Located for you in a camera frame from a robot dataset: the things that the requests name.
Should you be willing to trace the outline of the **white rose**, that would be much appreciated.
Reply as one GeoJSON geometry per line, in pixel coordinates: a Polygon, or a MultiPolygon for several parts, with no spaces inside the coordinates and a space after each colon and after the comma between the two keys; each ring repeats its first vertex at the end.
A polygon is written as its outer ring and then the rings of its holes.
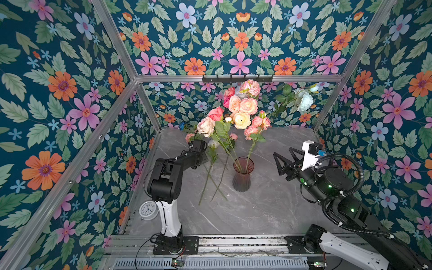
{"type": "Polygon", "coordinates": [[[218,147],[219,147],[219,142],[215,141],[214,139],[211,139],[208,142],[207,154],[208,154],[209,165],[204,166],[207,175],[206,175],[206,179],[205,179],[205,183],[204,183],[204,188],[202,189],[202,192],[200,195],[199,205],[201,205],[203,198],[204,198],[204,195],[205,195],[205,192],[207,190],[207,185],[208,185],[209,181],[212,179],[211,170],[212,170],[214,163],[218,160],[218,151],[217,151],[218,147]]]}

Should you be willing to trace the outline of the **small pink rose stem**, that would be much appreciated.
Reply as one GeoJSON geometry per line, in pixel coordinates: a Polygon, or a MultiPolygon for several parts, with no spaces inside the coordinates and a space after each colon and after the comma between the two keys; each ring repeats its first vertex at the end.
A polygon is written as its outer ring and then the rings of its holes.
{"type": "Polygon", "coordinates": [[[224,157],[224,159],[220,159],[221,165],[222,165],[222,170],[221,170],[220,174],[218,175],[219,180],[216,183],[216,191],[214,192],[214,195],[212,196],[211,201],[213,201],[217,195],[220,195],[222,198],[227,200],[221,187],[222,187],[224,178],[226,176],[226,173],[229,171],[228,160],[230,159],[230,154],[234,151],[236,140],[237,140],[237,135],[235,133],[230,133],[228,135],[228,139],[227,139],[228,146],[226,147],[226,156],[224,157]]]}

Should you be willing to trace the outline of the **purple ribbed glass vase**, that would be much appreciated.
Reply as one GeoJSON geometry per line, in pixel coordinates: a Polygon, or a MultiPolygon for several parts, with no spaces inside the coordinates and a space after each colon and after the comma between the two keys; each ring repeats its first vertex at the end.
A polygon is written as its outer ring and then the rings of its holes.
{"type": "Polygon", "coordinates": [[[235,175],[232,180],[233,188],[237,192],[246,192],[251,187],[251,173],[254,170],[254,162],[246,157],[241,156],[233,163],[235,175]]]}

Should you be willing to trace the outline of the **cream peony bunch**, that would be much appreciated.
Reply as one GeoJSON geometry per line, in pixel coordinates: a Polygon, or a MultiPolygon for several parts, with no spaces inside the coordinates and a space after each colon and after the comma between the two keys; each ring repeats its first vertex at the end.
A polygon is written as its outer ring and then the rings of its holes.
{"type": "Polygon", "coordinates": [[[233,124],[236,129],[247,129],[252,124],[250,115],[240,111],[225,117],[225,122],[233,124]]]}

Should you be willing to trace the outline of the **cream pink large rose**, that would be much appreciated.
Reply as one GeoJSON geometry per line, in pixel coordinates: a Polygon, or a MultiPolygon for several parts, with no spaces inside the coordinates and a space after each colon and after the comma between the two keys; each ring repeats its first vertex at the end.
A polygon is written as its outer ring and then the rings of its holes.
{"type": "Polygon", "coordinates": [[[240,111],[241,98],[236,95],[233,95],[229,99],[228,110],[232,113],[236,113],[240,111]]]}

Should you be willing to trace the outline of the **pink carnation stem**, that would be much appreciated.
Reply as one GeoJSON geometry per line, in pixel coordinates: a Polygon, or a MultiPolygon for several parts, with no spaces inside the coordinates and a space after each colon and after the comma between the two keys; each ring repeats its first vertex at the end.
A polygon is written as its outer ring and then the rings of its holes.
{"type": "Polygon", "coordinates": [[[265,142],[262,133],[271,128],[271,120],[267,117],[265,111],[261,110],[252,120],[252,123],[244,132],[246,140],[252,141],[245,164],[245,172],[249,172],[249,163],[253,150],[258,142],[265,142]]]}

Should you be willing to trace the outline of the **coral pink rose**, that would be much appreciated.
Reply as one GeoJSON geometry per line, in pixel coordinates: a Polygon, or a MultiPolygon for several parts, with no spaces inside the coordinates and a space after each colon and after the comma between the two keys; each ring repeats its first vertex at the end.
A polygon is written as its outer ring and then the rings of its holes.
{"type": "Polygon", "coordinates": [[[223,95],[223,106],[225,108],[229,108],[230,105],[230,99],[232,96],[235,95],[235,88],[234,87],[230,87],[229,89],[225,90],[225,93],[223,95]]]}

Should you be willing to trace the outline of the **white flower spray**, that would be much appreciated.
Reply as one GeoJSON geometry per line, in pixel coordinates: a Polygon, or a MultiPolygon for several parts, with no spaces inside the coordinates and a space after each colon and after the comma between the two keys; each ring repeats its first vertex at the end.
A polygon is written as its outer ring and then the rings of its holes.
{"type": "Polygon", "coordinates": [[[300,87],[293,90],[291,85],[284,86],[282,94],[276,97],[274,104],[274,117],[281,115],[287,110],[306,112],[314,103],[314,95],[318,92],[318,84],[312,84],[306,87],[300,87]]]}

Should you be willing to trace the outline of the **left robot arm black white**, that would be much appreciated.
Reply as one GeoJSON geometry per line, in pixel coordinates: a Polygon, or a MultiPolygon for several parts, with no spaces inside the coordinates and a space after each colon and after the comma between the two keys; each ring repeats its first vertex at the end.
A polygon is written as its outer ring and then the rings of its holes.
{"type": "Polygon", "coordinates": [[[203,140],[193,140],[181,155],[168,159],[159,158],[151,172],[147,193],[156,203],[162,224],[156,244],[158,248],[171,254],[180,253],[185,248],[177,205],[183,173],[189,168],[197,169],[208,161],[207,146],[203,140]]]}

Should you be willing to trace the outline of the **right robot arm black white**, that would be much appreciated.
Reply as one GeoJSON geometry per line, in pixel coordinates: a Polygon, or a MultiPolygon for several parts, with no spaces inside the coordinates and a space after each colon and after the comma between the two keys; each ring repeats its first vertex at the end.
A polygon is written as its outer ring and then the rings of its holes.
{"type": "Polygon", "coordinates": [[[310,252],[334,254],[368,270],[429,270],[430,260],[412,250],[386,229],[369,208],[354,196],[364,183],[358,161],[346,154],[322,156],[316,144],[303,150],[289,149],[294,161],[274,153],[278,174],[297,179],[321,207],[324,216],[341,229],[355,233],[374,248],[369,252],[338,239],[326,229],[311,225],[303,237],[310,252]]]}

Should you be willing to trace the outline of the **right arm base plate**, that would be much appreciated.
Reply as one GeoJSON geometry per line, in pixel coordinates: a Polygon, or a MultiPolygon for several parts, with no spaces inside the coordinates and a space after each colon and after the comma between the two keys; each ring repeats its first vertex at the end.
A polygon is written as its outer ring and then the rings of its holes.
{"type": "Polygon", "coordinates": [[[320,246],[324,233],[328,233],[325,228],[312,224],[304,235],[288,235],[284,239],[290,254],[318,254],[324,251],[320,246]]]}

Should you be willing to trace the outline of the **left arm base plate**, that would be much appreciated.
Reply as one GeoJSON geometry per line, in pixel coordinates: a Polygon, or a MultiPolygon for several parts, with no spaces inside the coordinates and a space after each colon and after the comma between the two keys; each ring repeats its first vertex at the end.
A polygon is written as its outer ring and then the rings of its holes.
{"type": "Polygon", "coordinates": [[[154,245],[154,255],[196,255],[199,249],[199,237],[182,236],[167,237],[158,236],[154,245]]]}

